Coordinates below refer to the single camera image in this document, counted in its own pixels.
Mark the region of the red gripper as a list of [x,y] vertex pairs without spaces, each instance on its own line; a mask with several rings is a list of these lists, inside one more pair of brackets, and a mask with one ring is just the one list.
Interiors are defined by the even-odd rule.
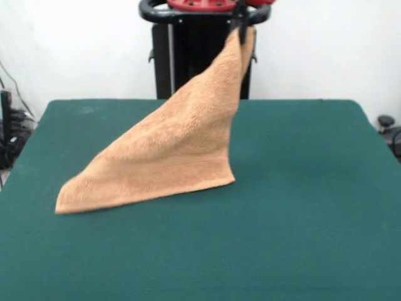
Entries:
[[[250,6],[272,5],[276,0],[246,0]],[[249,12],[247,6],[243,6],[242,1],[236,1],[231,11],[230,31],[235,29],[239,34],[240,43],[245,43],[247,27],[249,23]]]

